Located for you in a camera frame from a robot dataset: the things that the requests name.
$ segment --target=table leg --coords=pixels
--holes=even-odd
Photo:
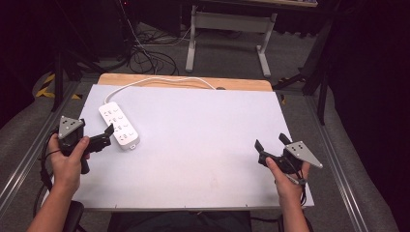
[[[277,18],[277,14],[273,13],[271,16],[271,21],[268,24],[268,27],[265,32],[265,38],[263,40],[263,44],[258,45],[256,47],[257,55],[259,57],[259,62],[262,67],[263,75],[268,78],[271,77],[271,71],[269,70],[268,62],[266,60],[265,50],[268,46],[269,39],[271,38],[272,30],[274,29],[275,21]]]
[[[190,46],[188,48],[187,65],[185,66],[188,73],[193,71],[193,59],[195,58],[196,8],[196,6],[192,6],[190,13]]]

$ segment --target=white table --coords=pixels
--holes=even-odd
[[[105,74],[102,78],[119,76],[127,82],[145,77]],[[85,134],[100,134],[106,128],[98,107],[117,87],[93,86],[80,116],[86,122]],[[257,162],[253,147],[259,139],[266,151],[280,155],[283,145],[278,135],[283,132],[289,136],[274,92],[129,87],[111,100],[129,117],[141,141],[134,150],[123,151],[111,137],[111,146],[92,154],[88,161],[91,171],[81,176],[81,186],[73,198],[86,209],[279,207],[274,177]],[[307,187],[306,206],[312,205]]]

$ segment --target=metal stand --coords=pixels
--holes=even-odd
[[[195,57],[195,30],[196,28],[235,30],[255,33],[265,33],[262,45],[256,47],[259,62],[265,77],[271,76],[265,51],[271,38],[277,14],[268,17],[242,16],[232,14],[199,13],[196,6],[192,6],[190,16],[190,46],[185,70],[188,73],[193,71],[193,60]]]

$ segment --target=gray carpet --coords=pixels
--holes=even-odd
[[[233,77],[246,79],[263,79],[262,71],[255,53],[255,46],[262,41],[262,35],[244,33],[238,39],[228,39],[220,33],[203,32],[197,38],[193,73],[184,71],[188,42],[175,46],[147,46],[149,50],[163,52],[171,56],[178,65],[180,75]],[[294,35],[279,35],[273,33],[267,49],[267,59],[271,68],[272,83],[281,77],[290,77],[298,73],[314,43],[314,38],[300,39]],[[102,66],[113,64],[107,59]],[[165,67],[160,74],[168,74],[171,67]],[[116,73],[131,73],[127,67]],[[33,92],[37,92],[43,83],[40,79]],[[78,117],[87,93],[93,83],[97,82],[94,74],[85,74],[79,83],[76,93],[84,95],[82,100],[70,100],[63,114]],[[306,209],[307,218],[315,231],[359,231],[347,210],[345,199],[340,193],[336,181],[336,173],[330,165],[329,153],[321,130],[325,130],[336,151],[344,175],[354,193],[367,231],[397,231],[389,207],[368,178],[360,163],[354,147],[341,125],[335,112],[332,93],[328,95],[326,105],[326,127],[318,126],[317,119],[309,109],[310,97],[304,97],[298,90],[302,86],[296,83],[287,88],[284,93],[286,104],[282,105],[283,114],[294,140],[303,140],[311,151],[323,162],[323,169],[311,168],[309,185],[315,206]],[[16,115],[9,124],[0,130],[0,188],[10,179],[26,152],[32,146],[52,107],[53,99],[36,98],[36,101]],[[0,231],[24,231],[32,217],[32,207],[36,193],[41,186],[39,176],[40,165],[35,163],[23,184],[0,219]],[[279,210],[251,212],[259,218],[275,218]],[[87,231],[104,231],[107,228],[110,212],[86,212],[81,225]],[[253,221],[253,231],[278,231],[275,224]]]

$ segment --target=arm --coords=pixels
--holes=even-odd
[[[308,225],[301,207],[302,187],[293,184],[271,158],[266,158],[266,163],[276,179],[284,230],[286,232],[308,232]],[[309,163],[304,162],[302,171],[305,178],[308,177],[308,169]]]
[[[73,195],[79,188],[80,159],[89,141],[88,137],[83,137],[69,157],[65,157],[61,152],[51,154],[54,186],[27,231],[63,230]],[[57,134],[52,135],[48,150],[50,152],[59,150]]]

